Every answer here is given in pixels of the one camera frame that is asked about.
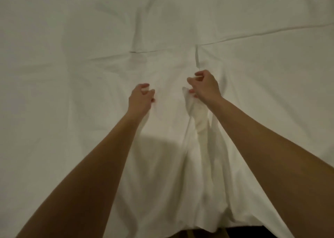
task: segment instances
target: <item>person's left hand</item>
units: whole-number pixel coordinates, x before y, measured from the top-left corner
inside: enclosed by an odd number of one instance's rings
[[[127,115],[132,119],[138,119],[141,121],[144,116],[151,109],[151,104],[155,101],[154,93],[155,90],[142,90],[142,88],[147,88],[150,84],[143,83],[138,84],[131,93],[129,97],[129,108]]]

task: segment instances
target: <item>hand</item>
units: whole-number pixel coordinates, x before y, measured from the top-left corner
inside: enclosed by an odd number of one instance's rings
[[[155,90],[145,90],[142,88],[147,88],[150,84],[138,84],[131,93],[129,97],[129,108],[127,111],[127,115],[132,119],[138,119],[140,122],[143,117],[148,113],[151,109],[152,102],[155,101],[154,93]]]
[[[188,83],[192,86],[190,93],[195,93],[204,104],[209,105],[212,101],[221,97],[218,82],[214,76],[208,71],[198,71],[194,78],[188,78]]]

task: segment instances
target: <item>person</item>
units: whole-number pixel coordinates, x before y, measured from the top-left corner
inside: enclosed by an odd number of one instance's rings
[[[207,70],[188,78],[295,237],[334,237],[334,168],[225,100]],[[136,130],[154,102],[139,84],[111,132],[64,178],[18,234],[102,237]]]

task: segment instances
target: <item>forearm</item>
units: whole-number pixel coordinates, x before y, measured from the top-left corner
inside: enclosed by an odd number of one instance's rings
[[[18,237],[102,237],[139,122],[124,116],[55,188]]]
[[[332,237],[334,169],[223,98],[208,107],[291,232],[296,237]]]

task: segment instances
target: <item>white sheet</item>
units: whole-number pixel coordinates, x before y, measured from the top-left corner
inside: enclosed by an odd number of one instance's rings
[[[106,135],[139,81],[142,124],[105,237],[264,224],[291,237],[186,77],[334,165],[334,0],[0,0],[0,237]]]

